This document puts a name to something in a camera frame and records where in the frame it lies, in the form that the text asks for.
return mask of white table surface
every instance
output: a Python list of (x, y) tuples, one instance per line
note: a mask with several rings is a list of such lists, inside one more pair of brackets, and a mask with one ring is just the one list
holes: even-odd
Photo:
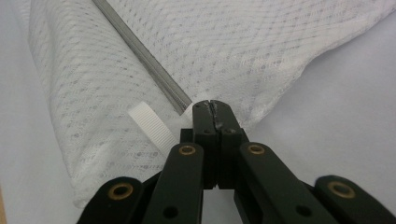
[[(303, 181), (349, 178), (396, 214), (396, 14), (309, 64), (258, 125), (262, 142)], [(0, 186), (8, 224), (76, 223), (32, 56), (0, 0)], [(230, 190), (205, 192), (203, 223), (241, 223)]]

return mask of white cloth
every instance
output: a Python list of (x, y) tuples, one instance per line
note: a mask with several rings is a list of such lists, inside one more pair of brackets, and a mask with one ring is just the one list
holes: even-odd
[[(128, 117), (128, 108), (147, 102), (175, 134), (189, 123), (114, 28), (90, 0), (28, 2), (14, 4), (22, 12), (30, 8), (22, 23), (29, 24), (26, 34), (75, 203), (84, 205), (116, 176), (144, 180), (161, 170), (164, 158)], [(313, 58), (369, 29), (396, 2), (110, 4), (194, 102), (226, 102), (251, 129)]]
[(77, 223), (81, 210), (73, 205), (73, 189), (20, 27), (10, 3), (0, 1), (0, 188), (7, 224)]

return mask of mesh bag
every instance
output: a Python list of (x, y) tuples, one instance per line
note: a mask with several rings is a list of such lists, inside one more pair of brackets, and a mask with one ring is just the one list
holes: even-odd
[[(394, 0), (109, 0), (193, 102), (229, 104), (248, 131), (320, 53), (362, 34)], [(145, 180), (165, 156), (128, 109), (144, 101), (170, 130), (179, 116), (91, 0), (19, 0), (64, 163), (84, 206), (107, 180)]]

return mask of white plastic strap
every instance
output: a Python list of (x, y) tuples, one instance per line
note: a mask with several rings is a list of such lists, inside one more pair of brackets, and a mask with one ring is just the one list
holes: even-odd
[(149, 140), (167, 158), (169, 151), (178, 141), (151, 107), (145, 102), (141, 102), (136, 107), (130, 109), (128, 114)]

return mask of screw hole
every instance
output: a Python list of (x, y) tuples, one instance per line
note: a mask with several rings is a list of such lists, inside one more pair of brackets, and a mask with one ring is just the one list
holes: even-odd
[(250, 151), (250, 153), (256, 154), (256, 155), (263, 154), (265, 151), (263, 147), (257, 146), (257, 145), (249, 146), (248, 150)]
[(342, 182), (332, 181), (327, 187), (333, 194), (341, 198), (352, 199), (356, 197), (355, 190)]
[(128, 191), (128, 188), (121, 186), (119, 188), (114, 189), (114, 194), (120, 196), (120, 195), (126, 193), (127, 191)]
[(179, 152), (180, 154), (182, 154), (182, 155), (189, 156), (189, 155), (195, 153), (195, 147), (184, 146), (184, 147), (181, 147), (181, 148), (178, 150), (178, 152)]
[(171, 219), (177, 217), (177, 215), (178, 215), (178, 211), (177, 208), (174, 206), (168, 206), (165, 209), (163, 209), (163, 216), (166, 218)]
[(307, 206), (304, 206), (304, 205), (297, 205), (296, 212), (303, 217), (311, 217), (312, 216), (311, 209), (309, 209)]
[(122, 200), (125, 198), (128, 198), (132, 192), (134, 191), (134, 188), (132, 187), (131, 184), (129, 183), (118, 183), (113, 185), (110, 190), (108, 191), (107, 196), (112, 199), (112, 200)]

